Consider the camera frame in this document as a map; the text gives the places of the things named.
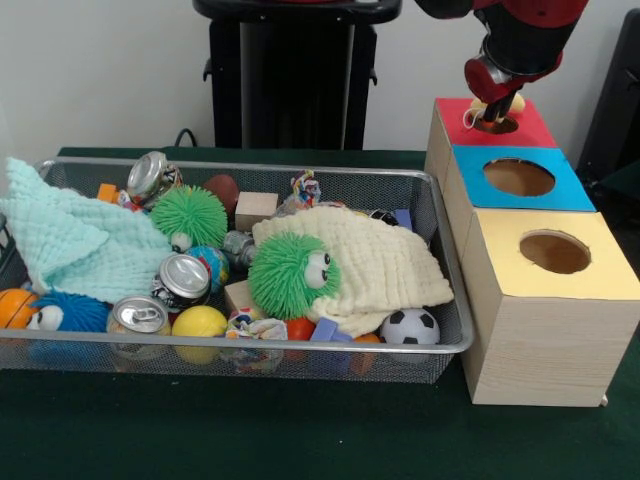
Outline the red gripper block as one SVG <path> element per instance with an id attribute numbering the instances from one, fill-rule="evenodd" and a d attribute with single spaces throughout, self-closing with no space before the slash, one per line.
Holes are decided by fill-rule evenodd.
<path id="1" fill-rule="evenodd" d="M 504 119 L 513 103 L 513 92 L 554 72 L 562 58 L 562 50 L 489 49 L 468 60 L 464 75 L 469 89 L 487 104 L 482 120 L 496 120 L 495 102 L 499 100 L 497 119 Z"/>

